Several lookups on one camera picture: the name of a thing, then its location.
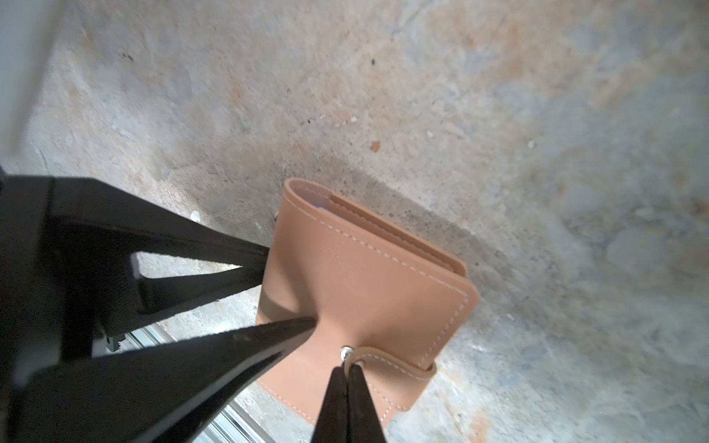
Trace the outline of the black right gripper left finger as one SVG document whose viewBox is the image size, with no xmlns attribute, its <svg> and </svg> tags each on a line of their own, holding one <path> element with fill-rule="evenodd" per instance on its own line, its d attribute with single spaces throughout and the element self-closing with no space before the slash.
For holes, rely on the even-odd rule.
<svg viewBox="0 0 709 443">
<path fill-rule="evenodd" d="M 311 443 L 345 443 L 348 441 L 347 379 L 342 367 L 330 374 L 321 411 Z"/>
</svg>

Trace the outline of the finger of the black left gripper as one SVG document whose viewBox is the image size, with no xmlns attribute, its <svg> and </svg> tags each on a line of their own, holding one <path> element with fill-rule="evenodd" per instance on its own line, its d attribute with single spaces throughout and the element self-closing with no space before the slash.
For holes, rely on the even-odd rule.
<svg viewBox="0 0 709 443">
<path fill-rule="evenodd" d="M 288 319 L 44 369 L 12 409 L 10 439 L 191 442 L 315 326 Z"/>
<path fill-rule="evenodd" d="M 90 178 L 57 178 L 50 216 L 68 280 L 107 336 L 236 295 L 269 249 Z"/>
</svg>

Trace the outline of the tan leather card holder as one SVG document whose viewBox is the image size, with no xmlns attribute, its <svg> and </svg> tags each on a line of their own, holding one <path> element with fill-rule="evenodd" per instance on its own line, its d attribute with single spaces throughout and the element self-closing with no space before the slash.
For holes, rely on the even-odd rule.
<svg viewBox="0 0 709 443">
<path fill-rule="evenodd" d="M 415 405 L 478 301 L 453 254 L 325 186 L 290 178 L 256 321 L 315 317 L 317 325 L 260 385 L 315 423 L 332 369 L 361 365 L 387 425 Z"/>
</svg>

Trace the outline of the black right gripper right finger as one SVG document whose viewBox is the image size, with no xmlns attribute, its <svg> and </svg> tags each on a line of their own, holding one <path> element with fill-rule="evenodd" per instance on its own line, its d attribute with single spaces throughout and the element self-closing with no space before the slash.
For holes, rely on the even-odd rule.
<svg viewBox="0 0 709 443">
<path fill-rule="evenodd" d="M 347 373 L 347 437 L 350 443 L 385 443 L 380 419 L 370 396 L 364 372 L 353 365 Z"/>
</svg>

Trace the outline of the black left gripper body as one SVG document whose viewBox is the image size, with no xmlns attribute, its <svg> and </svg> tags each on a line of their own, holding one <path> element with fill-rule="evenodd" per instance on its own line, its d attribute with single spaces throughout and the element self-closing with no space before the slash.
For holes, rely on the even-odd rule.
<svg viewBox="0 0 709 443">
<path fill-rule="evenodd" d="M 105 183 L 93 178 L 10 175 L 1 180 L 1 402 L 9 410 L 90 410 L 101 402 L 101 363 L 92 358 L 91 298 L 68 282 L 85 277 L 64 223 L 94 226 Z"/>
</svg>

